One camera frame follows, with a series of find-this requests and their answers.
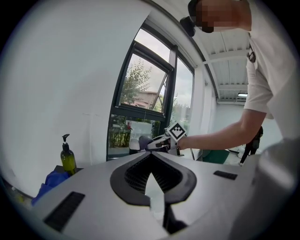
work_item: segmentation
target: black slot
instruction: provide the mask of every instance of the black slot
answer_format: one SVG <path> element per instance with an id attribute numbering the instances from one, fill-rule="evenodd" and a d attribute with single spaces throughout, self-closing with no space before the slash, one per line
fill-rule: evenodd
<path id="1" fill-rule="evenodd" d="M 78 208 L 85 195 L 71 192 L 54 210 L 48 215 L 44 222 L 58 232 L 64 228 Z"/>
<path id="2" fill-rule="evenodd" d="M 231 180 L 235 180 L 236 177 L 238 176 L 237 174 L 230 173 L 230 172 L 223 172 L 223 171 L 215 171 L 214 175 L 222 177 L 222 178 L 231 179 Z"/>

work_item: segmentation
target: white shirt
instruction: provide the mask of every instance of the white shirt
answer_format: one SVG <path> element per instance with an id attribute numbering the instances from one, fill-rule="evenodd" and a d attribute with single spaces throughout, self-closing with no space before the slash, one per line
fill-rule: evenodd
<path id="1" fill-rule="evenodd" d="M 248 96 L 245 109 L 267 113 L 267 103 L 294 74 L 297 57 L 279 20 L 262 3 L 248 0 L 252 16 L 250 45 L 256 62 L 247 61 Z"/>

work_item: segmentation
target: pump dispenser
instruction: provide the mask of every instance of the pump dispenser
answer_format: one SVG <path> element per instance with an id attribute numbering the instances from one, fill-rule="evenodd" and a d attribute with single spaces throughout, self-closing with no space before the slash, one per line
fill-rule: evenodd
<path id="1" fill-rule="evenodd" d="M 70 150 L 69 144 L 66 142 L 69 135 L 70 134 L 66 134 L 62 136 L 64 143 L 62 144 L 60 158 L 64 170 L 68 172 L 70 176 L 72 176 L 76 173 L 76 162 L 74 153 Z"/>

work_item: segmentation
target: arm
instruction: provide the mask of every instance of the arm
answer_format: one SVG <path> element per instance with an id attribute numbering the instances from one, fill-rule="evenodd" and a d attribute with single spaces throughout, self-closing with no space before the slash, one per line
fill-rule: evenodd
<path id="1" fill-rule="evenodd" d="M 186 148 L 223 150 L 250 142 L 266 116 L 264 112 L 244 109 L 241 119 L 221 131 L 206 135 L 188 136 L 179 140 L 180 150 Z"/>

